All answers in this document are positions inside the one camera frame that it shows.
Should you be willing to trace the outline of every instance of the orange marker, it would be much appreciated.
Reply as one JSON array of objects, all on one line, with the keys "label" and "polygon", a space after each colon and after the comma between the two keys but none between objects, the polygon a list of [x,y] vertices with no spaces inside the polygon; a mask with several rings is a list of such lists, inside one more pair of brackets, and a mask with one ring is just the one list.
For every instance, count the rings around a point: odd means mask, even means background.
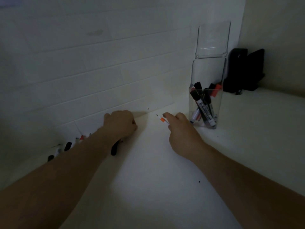
[{"label": "orange marker", "polygon": [[166,123],[166,124],[168,124],[168,125],[170,124],[170,123],[168,123],[167,120],[165,120],[163,117],[160,117],[160,116],[158,116],[158,115],[157,115],[157,117],[159,117],[160,120],[161,120],[163,123]]}]

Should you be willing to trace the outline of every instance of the left arm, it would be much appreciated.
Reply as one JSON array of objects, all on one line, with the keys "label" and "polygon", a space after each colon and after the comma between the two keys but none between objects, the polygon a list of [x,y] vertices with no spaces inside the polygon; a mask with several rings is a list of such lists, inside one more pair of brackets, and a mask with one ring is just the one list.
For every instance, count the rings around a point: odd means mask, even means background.
[{"label": "left arm", "polygon": [[0,192],[1,227],[60,227],[111,147],[136,129],[131,112],[106,114],[89,138]]}]

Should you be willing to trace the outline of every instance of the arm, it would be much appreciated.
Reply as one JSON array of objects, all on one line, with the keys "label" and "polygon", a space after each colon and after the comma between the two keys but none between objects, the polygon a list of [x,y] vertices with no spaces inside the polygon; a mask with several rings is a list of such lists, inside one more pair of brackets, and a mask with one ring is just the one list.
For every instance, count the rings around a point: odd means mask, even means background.
[{"label": "arm", "polygon": [[103,127],[81,144],[2,190],[1,228],[58,228],[111,147],[136,129],[131,112],[106,114]]},{"label": "arm", "polygon": [[305,197],[206,144],[182,113],[163,115],[173,150],[207,177],[243,228],[304,228]]}]

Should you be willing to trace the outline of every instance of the beige wall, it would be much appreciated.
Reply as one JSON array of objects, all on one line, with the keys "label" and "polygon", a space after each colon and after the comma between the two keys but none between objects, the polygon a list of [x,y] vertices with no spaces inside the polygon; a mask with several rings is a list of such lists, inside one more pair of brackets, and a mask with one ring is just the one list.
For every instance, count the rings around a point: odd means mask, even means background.
[{"label": "beige wall", "polygon": [[266,88],[305,96],[305,0],[246,0],[239,48],[264,48]]}]

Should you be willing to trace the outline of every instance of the right arm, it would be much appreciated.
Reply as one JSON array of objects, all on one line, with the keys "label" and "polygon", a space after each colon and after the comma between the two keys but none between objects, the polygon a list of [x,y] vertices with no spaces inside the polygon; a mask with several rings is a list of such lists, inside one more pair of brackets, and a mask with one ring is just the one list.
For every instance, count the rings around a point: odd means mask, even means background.
[{"label": "right arm", "polygon": [[207,177],[243,228],[305,228],[305,197],[206,144],[184,114],[163,115],[173,150]]}]

